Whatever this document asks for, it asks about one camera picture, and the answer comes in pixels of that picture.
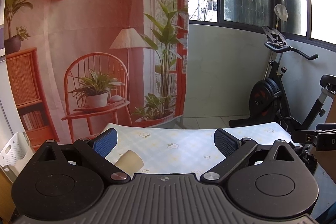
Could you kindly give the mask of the printed room backdrop curtain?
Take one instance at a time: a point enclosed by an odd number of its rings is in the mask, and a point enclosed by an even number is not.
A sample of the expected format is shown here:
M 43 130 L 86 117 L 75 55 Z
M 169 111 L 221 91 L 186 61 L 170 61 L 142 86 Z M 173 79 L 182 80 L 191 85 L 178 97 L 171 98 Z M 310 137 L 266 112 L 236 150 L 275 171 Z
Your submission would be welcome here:
M 33 147 L 183 116 L 188 0 L 2 0 L 19 128 Z

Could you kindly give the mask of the black grey sock pile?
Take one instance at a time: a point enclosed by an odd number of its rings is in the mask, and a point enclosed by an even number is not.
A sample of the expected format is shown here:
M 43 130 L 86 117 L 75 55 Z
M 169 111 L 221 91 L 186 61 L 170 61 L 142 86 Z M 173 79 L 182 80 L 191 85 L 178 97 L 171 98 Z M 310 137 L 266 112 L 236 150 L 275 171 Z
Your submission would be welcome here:
M 315 174 L 315 171 L 317 169 L 317 159 L 313 154 L 309 152 L 310 146 L 306 147 L 295 147 L 294 151 L 299 156 L 299 158 L 302 160 L 302 162 L 305 164 L 307 169 L 311 172 L 312 175 Z

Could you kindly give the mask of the white laundry basket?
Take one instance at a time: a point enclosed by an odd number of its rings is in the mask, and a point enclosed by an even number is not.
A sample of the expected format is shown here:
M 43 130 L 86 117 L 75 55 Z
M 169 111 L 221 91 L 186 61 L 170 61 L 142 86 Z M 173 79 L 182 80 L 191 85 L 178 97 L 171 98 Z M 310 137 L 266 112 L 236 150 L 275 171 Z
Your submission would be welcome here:
M 1 151 L 1 169 L 13 183 L 35 151 L 25 132 L 17 132 Z

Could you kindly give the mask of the floral checked bed sheet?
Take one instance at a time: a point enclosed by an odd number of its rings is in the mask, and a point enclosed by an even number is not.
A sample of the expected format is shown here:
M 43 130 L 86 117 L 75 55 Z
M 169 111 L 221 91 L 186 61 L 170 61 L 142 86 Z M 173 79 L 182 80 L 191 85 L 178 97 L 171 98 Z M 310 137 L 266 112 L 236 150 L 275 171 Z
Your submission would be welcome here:
M 194 173 L 197 177 L 224 160 L 214 144 L 214 129 L 177 130 L 127 127 L 109 123 L 117 132 L 116 147 L 106 159 L 116 163 L 129 150 L 143 161 L 139 173 Z

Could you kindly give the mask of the wooden board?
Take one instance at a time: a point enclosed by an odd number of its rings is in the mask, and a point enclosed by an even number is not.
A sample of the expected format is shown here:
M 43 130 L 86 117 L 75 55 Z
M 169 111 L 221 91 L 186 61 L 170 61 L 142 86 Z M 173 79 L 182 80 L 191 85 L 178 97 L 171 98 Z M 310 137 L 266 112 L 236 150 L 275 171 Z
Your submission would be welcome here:
M 318 163 L 335 182 L 335 99 L 327 116 L 327 124 L 319 124 L 319 127 L 328 127 L 317 135 L 317 147 L 312 148 Z

